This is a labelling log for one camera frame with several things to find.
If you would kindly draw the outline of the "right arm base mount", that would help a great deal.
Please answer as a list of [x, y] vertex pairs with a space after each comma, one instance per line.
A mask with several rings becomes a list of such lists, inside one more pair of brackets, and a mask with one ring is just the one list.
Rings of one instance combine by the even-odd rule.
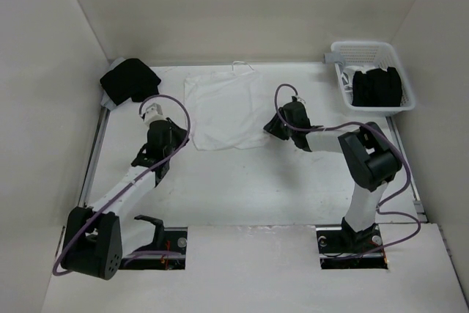
[[370, 253], [383, 244], [377, 224], [355, 232], [342, 219], [337, 226], [317, 227], [316, 236], [323, 270], [388, 269], [383, 249]]

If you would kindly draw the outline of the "white tank top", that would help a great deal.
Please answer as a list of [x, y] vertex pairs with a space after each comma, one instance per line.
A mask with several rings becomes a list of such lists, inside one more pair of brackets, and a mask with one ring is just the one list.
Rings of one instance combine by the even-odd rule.
[[195, 148], [218, 151], [264, 146], [269, 102], [267, 80], [247, 62], [234, 61], [228, 71], [188, 76], [184, 104], [191, 116]]

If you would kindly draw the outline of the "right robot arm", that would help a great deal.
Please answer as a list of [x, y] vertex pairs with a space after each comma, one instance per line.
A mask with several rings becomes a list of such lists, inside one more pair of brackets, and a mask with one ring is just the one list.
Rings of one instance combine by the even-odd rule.
[[357, 251], [372, 236], [375, 213], [388, 184], [402, 168], [402, 162], [384, 141], [375, 122], [357, 129], [319, 130], [310, 127], [305, 106], [298, 100], [281, 107], [264, 126], [264, 131], [281, 140], [293, 140], [305, 152], [341, 153], [354, 181], [350, 207], [341, 221], [340, 243], [348, 251]]

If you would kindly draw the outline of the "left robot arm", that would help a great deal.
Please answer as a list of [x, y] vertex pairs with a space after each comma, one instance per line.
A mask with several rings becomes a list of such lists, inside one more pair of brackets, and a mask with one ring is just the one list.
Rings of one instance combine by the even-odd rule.
[[109, 280], [125, 268], [184, 268], [185, 229], [167, 228], [159, 218], [142, 214], [132, 224], [124, 221], [161, 183], [170, 159], [187, 142], [187, 130], [169, 118], [151, 122], [147, 141], [127, 174], [101, 199], [70, 211], [53, 274], [75, 272]]

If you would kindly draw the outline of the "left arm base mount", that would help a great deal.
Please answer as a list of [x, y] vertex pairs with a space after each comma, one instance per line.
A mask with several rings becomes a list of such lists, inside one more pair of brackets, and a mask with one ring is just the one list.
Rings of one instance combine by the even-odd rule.
[[186, 227], [166, 227], [161, 219], [139, 215], [122, 236], [121, 270], [184, 270]]

